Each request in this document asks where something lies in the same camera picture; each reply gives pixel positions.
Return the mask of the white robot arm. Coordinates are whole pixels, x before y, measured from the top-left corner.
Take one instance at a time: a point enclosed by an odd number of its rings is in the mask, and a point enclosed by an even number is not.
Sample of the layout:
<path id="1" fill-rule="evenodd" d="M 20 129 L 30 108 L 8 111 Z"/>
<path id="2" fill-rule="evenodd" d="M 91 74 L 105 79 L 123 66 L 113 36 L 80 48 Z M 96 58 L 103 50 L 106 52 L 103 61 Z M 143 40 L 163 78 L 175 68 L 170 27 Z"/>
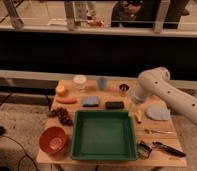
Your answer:
<path id="1" fill-rule="evenodd" d="M 170 72 L 165 67 L 141 72 L 131 93 L 132 102 L 144 103 L 150 95 L 154 94 L 197 126 L 197 98 L 173 87 L 169 80 Z"/>

